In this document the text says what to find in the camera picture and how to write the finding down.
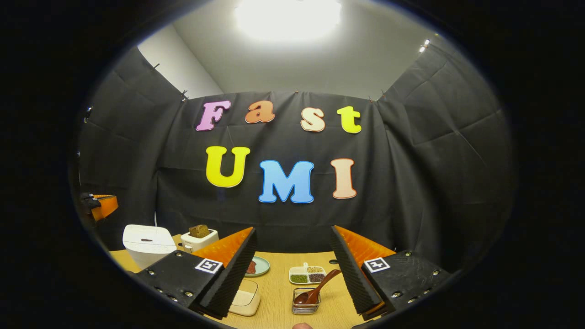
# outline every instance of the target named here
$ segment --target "white box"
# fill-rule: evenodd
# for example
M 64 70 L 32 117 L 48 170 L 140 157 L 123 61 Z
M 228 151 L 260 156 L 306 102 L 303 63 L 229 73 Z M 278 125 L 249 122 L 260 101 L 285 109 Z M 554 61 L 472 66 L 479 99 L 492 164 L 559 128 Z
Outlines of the white box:
M 140 269 L 149 267 L 177 250 L 169 231 L 156 226 L 127 225 L 122 243 Z
M 186 252 L 195 252 L 207 245 L 214 243 L 219 240 L 218 232 L 214 229 L 209 229 L 211 233 L 204 236 L 203 238 L 196 238 L 189 235 L 189 232 L 181 236 L 181 242 Z

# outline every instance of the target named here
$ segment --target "brown spoon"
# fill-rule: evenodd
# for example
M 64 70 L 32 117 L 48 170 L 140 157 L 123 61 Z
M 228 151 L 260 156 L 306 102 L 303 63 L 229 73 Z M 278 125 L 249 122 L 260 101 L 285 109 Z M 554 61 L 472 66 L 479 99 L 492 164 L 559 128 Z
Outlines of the brown spoon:
M 319 292 L 321 291 L 321 288 L 323 288 L 323 286 L 331 279 L 333 279 L 334 276 L 340 274 L 341 271 L 338 269 L 334 269 L 331 272 L 327 273 L 327 275 L 323 278 L 323 281 L 321 281 L 321 283 L 317 286 L 317 288 L 310 290 L 306 293 L 302 293 L 300 295 L 297 296 L 297 298 L 295 298 L 292 302 L 294 304 L 304 304 L 304 305 L 313 305 L 313 304 L 317 304 L 317 300 L 319 298 Z

